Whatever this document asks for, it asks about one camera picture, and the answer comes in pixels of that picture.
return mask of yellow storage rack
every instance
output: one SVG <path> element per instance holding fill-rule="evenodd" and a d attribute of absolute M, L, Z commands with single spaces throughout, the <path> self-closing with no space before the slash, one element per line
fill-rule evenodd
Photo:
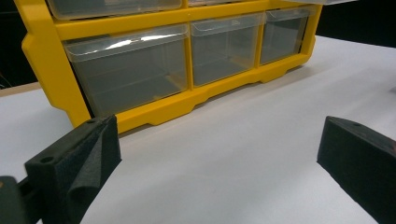
<path fill-rule="evenodd" d="M 201 7 L 189 7 L 188 0 L 182 0 L 181 8 L 173 10 L 59 21 L 51 16 L 45 0 L 15 0 L 15 3 L 27 29 L 22 49 L 51 105 L 64 110 L 74 126 L 90 119 L 92 115 L 64 51 L 63 42 L 66 40 L 121 34 L 171 24 L 190 24 L 204 19 L 231 17 L 246 13 L 264 13 L 273 9 L 303 6 L 315 8 L 316 13 L 309 16 L 307 20 L 304 39 L 297 54 L 261 65 L 261 48 L 257 48 L 252 69 L 198 87 L 193 85 L 191 37 L 188 36 L 184 40 L 187 90 L 116 114 L 120 133 L 144 124 L 158 125 L 185 115 L 196 105 L 212 96 L 248 83 L 268 82 L 283 76 L 291 68 L 307 62 L 315 44 L 315 32 L 321 11 L 321 5 L 280 0 L 251 0 Z M 259 26 L 258 46 L 262 44 L 264 25 Z"/>

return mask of screw hole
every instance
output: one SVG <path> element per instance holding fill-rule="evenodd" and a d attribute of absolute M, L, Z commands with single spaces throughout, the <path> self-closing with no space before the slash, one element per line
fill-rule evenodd
<path fill-rule="evenodd" d="M 53 157 L 46 157 L 46 158 L 41 159 L 41 163 L 47 163 L 47 162 L 50 162 L 52 160 L 53 160 Z"/>

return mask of clear plastic bin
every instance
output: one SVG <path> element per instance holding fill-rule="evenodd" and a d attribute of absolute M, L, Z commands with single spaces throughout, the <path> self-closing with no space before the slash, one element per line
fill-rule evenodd
<path fill-rule="evenodd" d="M 64 43 L 95 116 L 115 114 L 187 89 L 187 25 Z"/>
<path fill-rule="evenodd" d="M 190 7 L 204 6 L 204 5 L 217 5 L 231 2 L 240 2 L 242 0 L 189 0 Z"/>
<path fill-rule="evenodd" d="M 314 7 L 266 11 L 260 63 L 271 63 L 299 53 L 306 21 L 314 13 Z"/>
<path fill-rule="evenodd" d="M 287 2 L 298 2 L 298 3 L 309 3 L 309 4 L 317 4 L 317 5 L 334 5 L 345 2 L 354 2 L 358 0 L 284 0 Z"/>
<path fill-rule="evenodd" d="M 161 11 L 181 7 L 181 0 L 47 0 L 58 20 L 74 20 Z"/>
<path fill-rule="evenodd" d="M 258 26 L 262 23 L 262 13 L 192 22 L 194 85 L 201 86 L 252 68 Z"/>

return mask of yellow plastic base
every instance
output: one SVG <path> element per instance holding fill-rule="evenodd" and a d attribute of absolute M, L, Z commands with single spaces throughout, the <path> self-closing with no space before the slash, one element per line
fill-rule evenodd
<path fill-rule="evenodd" d="M 276 8 L 305 6 L 280 0 L 255 0 L 208 7 L 188 7 L 188 1 L 183 0 L 182 8 L 176 10 L 95 20 L 57 21 L 51 17 L 45 0 L 15 0 L 15 3 L 28 32 L 22 42 L 22 49 L 51 105 L 64 110 L 75 127 L 90 119 L 91 116 L 64 52 L 62 41 L 94 35 L 133 32 L 208 18 L 264 12 Z M 119 132 L 123 133 L 147 123 L 161 124 L 191 112 L 196 105 L 212 96 L 248 83 L 268 82 L 283 76 L 289 69 L 307 62 L 315 45 L 315 32 L 321 6 L 316 6 L 316 10 L 316 14 L 308 19 L 299 54 L 274 63 L 260 65 L 261 48 L 257 48 L 253 69 L 202 87 L 194 87 L 192 83 L 191 40 L 187 38 L 185 48 L 189 89 L 117 114 Z M 260 28 L 259 35 L 262 36 L 262 26 Z M 258 46 L 260 46 L 262 38 L 258 39 Z"/>

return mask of white table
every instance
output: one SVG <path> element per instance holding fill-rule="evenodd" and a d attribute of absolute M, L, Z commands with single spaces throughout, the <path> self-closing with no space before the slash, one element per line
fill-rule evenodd
<path fill-rule="evenodd" d="M 0 98 L 0 174 L 72 130 L 42 90 Z M 317 36 L 304 66 L 120 137 L 123 161 L 82 223 L 375 221 L 316 163 L 326 116 L 396 139 L 396 49 Z"/>

